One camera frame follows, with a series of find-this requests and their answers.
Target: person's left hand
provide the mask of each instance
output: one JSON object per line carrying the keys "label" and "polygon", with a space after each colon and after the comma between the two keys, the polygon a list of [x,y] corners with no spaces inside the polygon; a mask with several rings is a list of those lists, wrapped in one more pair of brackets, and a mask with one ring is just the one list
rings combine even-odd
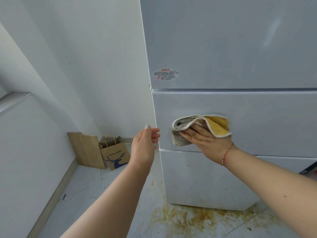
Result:
{"label": "person's left hand", "polygon": [[159,141],[159,128],[151,128],[148,124],[133,139],[131,147],[130,166],[140,172],[150,172],[154,160],[154,150],[157,146],[154,143]]}

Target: red bracelet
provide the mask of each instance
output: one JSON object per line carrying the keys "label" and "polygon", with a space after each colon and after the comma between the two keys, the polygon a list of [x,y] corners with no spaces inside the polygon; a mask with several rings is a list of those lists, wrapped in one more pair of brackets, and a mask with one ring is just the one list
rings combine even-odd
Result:
{"label": "red bracelet", "polygon": [[233,142],[232,142],[231,146],[228,148],[227,152],[224,154],[224,157],[223,157],[222,160],[221,160],[221,166],[224,165],[224,159],[226,158],[227,153],[229,152],[229,150],[231,149],[232,146],[233,146]]}

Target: white tile floor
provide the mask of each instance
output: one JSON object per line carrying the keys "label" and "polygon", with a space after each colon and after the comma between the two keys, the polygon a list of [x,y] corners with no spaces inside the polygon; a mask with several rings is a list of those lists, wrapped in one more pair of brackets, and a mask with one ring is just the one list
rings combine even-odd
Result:
{"label": "white tile floor", "polygon": [[[124,168],[125,166],[110,171],[79,166],[39,237],[60,237]],[[244,212],[167,204],[161,160],[157,151],[128,237],[299,236],[262,202]]]}

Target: bag handle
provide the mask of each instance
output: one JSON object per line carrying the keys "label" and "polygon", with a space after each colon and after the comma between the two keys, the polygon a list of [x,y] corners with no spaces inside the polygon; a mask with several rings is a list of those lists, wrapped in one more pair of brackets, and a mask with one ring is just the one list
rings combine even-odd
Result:
{"label": "bag handle", "polygon": [[116,139],[114,138],[113,135],[108,135],[108,133],[105,133],[104,135],[107,135],[107,136],[105,136],[105,143],[106,143],[107,148],[108,148],[108,144],[107,144],[107,141],[106,141],[106,137],[108,137],[108,136],[111,136],[113,138],[113,140],[114,140],[114,143],[117,144]]}

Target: yellow cloth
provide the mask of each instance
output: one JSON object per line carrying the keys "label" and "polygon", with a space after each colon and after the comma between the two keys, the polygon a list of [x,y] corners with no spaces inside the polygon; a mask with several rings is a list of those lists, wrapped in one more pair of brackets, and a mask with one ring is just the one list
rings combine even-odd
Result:
{"label": "yellow cloth", "polygon": [[205,120],[209,131],[216,138],[223,138],[231,135],[229,132],[229,119],[220,115],[190,115],[176,119],[172,124],[172,139],[176,146],[184,146],[191,144],[187,139],[179,134],[179,131],[188,129],[191,125],[196,123],[202,126],[199,121]]}

